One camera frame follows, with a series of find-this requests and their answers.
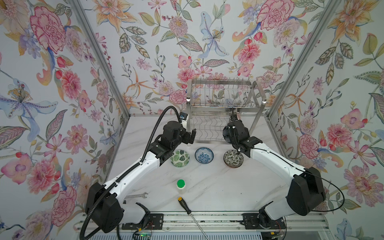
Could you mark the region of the olive leaf pattern bowl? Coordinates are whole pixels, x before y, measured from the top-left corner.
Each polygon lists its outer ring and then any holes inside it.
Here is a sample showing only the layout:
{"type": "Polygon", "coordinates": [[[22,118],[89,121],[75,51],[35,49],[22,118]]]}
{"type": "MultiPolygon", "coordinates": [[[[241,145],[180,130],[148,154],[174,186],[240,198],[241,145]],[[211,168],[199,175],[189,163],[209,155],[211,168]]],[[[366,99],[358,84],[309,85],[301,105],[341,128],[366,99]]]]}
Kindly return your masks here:
{"type": "Polygon", "coordinates": [[[224,163],[230,168],[239,168],[244,163],[242,153],[236,150],[226,151],[224,154],[224,163]]]}

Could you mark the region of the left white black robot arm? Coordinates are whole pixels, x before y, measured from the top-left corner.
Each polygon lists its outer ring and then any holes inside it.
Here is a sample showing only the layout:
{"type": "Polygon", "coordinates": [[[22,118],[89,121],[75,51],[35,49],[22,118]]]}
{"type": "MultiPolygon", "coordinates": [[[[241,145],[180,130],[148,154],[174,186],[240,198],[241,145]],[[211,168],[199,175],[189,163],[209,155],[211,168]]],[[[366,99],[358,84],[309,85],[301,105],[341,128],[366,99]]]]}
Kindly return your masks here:
{"type": "Polygon", "coordinates": [[[150,143],[148,151],[123,173],[105,184],[93,184],[89,190],[86,214],[80,238],[88,240],[99,231],[109,233],[120,224],[145,226],[150,211],[142,204],[128,205],[125,199],[131,189],[150,172],[168,160],[176,148],[193,144],[196,130],[187,131],[177,121],[163,127],[163,133],[150,143]]]}

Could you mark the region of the dark blue patterned bowl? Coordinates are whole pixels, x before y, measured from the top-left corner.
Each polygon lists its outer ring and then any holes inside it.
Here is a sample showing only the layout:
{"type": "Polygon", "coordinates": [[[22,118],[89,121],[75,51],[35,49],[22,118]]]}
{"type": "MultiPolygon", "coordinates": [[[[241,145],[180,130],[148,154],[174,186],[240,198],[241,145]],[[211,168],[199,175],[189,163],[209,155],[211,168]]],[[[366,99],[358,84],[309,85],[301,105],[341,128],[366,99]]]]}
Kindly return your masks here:
{"type": "Polygon", "coordinates": [[[223,129],[223,138],[227,143],[231,143],[230,132],[228,127],[224,127],[223,129]]]}

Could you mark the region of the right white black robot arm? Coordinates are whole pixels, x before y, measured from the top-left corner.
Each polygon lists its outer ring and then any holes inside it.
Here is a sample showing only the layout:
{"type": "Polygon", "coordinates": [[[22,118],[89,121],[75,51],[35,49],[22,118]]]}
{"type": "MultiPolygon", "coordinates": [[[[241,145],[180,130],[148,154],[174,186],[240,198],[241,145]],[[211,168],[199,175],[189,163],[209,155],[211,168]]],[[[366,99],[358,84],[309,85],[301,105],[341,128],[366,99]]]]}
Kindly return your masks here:
{"type": "Polygon", "coordinates": [[[223,137],[237,152],[262,163],[289,186],[287,196],[258,210],[257,219],[262,228],[269,229],[274,221],[293,214],[306,216],[326,199],[317,169],[306,169],[276,153],[262,140],[250,136],[241,120],[228,123],[223,137]]]}

